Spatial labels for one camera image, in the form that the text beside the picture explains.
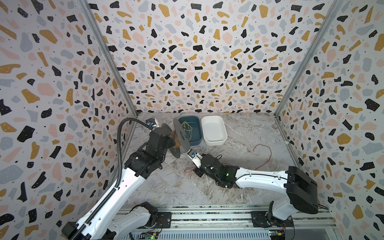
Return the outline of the grey cable spool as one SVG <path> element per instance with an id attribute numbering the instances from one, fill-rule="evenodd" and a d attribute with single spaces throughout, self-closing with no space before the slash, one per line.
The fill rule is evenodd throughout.
<path id="1" fill-rule="evenodd" d="M 169 151 L 176 159 L 181 157 L 181 149 L 185 152 L 188 152 L 191 149 L 189 137 L 187 136 L 182 124 L 178 119 L 173 119 L 174 131 L 172 134 L 174 136 L 175 146 L 170 148 Z"/>

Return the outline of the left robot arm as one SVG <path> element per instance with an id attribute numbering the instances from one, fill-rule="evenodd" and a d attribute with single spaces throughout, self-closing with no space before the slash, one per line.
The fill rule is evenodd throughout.
<path id="1" fill-rule="evenodd" d="M 136 122 L 150 130 L 149 140 L 124 162 L 121 132 L 125 123 Z M 68 222 L 62 229 L 69 240 L 115 240 L 138 228 L 154 229 L 158 225 L 158 209 L 148 202 L 134 207 L 130 213 L 115 216 L 130 195 L 152 174 L 162 168 L 168 149 L 175 147 L 175 137 L 167 124 L 156 119 L 142 122 L 126 118 L 118 126 L 118 170 L 115 183 L 87 214 L 77 222 Z"/>

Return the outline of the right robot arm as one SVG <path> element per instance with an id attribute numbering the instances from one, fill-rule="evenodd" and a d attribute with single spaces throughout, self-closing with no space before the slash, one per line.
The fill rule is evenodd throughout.
<path id="1" fill-rule="evenodd" d="M 194 162 L 194 172 L 208 176 L 218 187 L 224 189 L 256 188 L 282 194 L 277 201 L 271 201 L 267 211 L 251 213 L 256 228 L 284 227 L 293 222 L 295 213 L 315 215 L 326 207 L 319 204 L 318 185 L 301 169 L 290 166 L 286 171 L 266 172 L 249 170 L 238 166 L 224 165 L 218 157 L 200 155 L 190 150 L 189 158 Z"/>

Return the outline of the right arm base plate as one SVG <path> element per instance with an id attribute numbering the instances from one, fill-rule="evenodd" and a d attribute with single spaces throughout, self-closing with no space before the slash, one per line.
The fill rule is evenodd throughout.
<path id="1" fill-rule="evenodd" d="M 292 227 L 293 219 L 288 217 L 286 220 L 280 220 L 275 217 L 268 217 L 267 211 L 252 211 L 251 221 L 254 228 L 271 228 L 271 227 Z"/>

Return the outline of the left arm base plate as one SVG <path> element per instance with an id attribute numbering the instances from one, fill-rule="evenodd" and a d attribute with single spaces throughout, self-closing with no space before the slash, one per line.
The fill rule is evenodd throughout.
<path id="1" fill-rule="evenodd" d="M 158 213 L 152 214 L 149 219 L 150 229 L 170 229 L 171 220 L 172 220 L 171 212 L 158 212 Z"/>

